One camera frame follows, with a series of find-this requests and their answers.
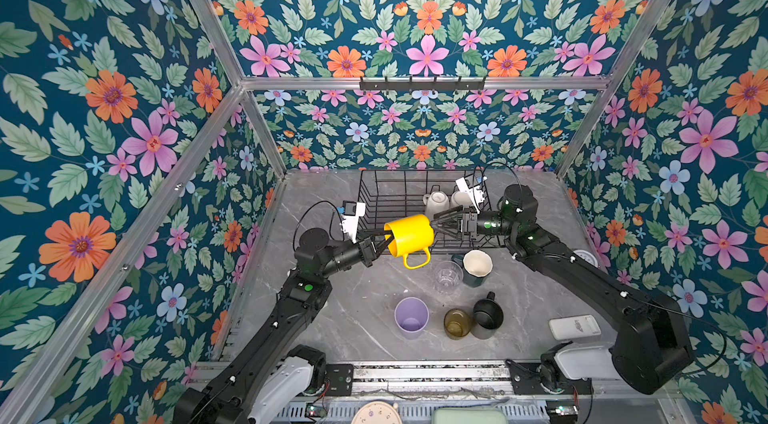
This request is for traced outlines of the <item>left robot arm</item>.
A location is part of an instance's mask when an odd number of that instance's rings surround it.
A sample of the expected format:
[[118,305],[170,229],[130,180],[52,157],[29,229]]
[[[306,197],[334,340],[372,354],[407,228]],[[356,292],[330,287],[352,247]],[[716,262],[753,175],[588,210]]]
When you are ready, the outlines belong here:
[[333,240],[321,228],[305,231],[296,266],[254,337],[203,390],[190,388],[176,403],[174,423],[269,423],[296,396],[324,386],[325,355],[294,344],[325,306],[330,276],[357,264],[369,267],[394,240],[386,230],[356,242]]

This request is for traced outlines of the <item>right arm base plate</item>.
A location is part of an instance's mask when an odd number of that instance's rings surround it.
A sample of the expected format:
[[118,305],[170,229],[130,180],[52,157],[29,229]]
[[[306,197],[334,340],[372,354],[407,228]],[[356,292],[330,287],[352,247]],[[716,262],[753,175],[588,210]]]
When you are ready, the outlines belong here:
[[517,395],[592,395],[590,379],[571,380],[553,362],[504,361],[510,374],[513,391]]

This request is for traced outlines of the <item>white mug red interior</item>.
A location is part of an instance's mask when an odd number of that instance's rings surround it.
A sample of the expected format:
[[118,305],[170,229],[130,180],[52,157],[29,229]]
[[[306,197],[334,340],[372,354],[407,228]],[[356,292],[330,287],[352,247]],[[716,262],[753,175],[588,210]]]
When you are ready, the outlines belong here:
[[468,208],[474,206],[472,195],[468,191],[456,191],[450,198],[452,207]]

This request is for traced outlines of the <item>yellow plastic mug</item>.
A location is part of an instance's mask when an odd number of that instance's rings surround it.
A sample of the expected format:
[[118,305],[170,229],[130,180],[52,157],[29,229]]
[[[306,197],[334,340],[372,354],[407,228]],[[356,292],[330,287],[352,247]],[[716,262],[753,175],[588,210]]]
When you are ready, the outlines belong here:
[[[393,257],[401,258],[407,270],[416,270],[430,263],[430,248],[434,243],[435,233],[430,220],[425,215],[417,214],[388,222],[384,225],[384,230],[392,237],[387,250]],[[408,257],[418,252],[424,253],[425,261],[410,265]]]

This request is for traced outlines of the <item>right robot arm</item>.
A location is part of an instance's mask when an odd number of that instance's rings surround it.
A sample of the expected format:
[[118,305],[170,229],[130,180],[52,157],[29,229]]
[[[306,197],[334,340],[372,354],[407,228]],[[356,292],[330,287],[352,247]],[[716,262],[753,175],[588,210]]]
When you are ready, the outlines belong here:
[[610,278],[538,224],[537,212],[532,190],[511,184],[496,210],[457,206],[437,213],[432,226],[457,239],[498,237],[514,260],[586,302],[616,331],[608,348],[610,368],[634,390],[651,395],[694,362],[689,325],[675,300]]

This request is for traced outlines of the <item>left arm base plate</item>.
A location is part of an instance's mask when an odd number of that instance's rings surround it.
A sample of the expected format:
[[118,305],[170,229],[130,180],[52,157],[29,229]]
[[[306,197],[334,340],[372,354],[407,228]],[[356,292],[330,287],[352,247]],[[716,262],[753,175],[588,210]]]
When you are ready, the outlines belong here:
[[324,364],[313,369],[309,386],[302,396],[346,397],[352,395],[355,366],[353,364]]

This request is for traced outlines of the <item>cream white octagonal mug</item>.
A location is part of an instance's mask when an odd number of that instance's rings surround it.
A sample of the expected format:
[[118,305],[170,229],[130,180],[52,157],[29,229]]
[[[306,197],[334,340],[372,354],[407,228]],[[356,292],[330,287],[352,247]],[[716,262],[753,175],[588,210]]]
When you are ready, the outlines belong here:
[[438,213],[448,210],[451,205],[450,196],[438,187],[433,187],[424,194],[422,200],[425,206],[424,214],[429,220],[432,220]]

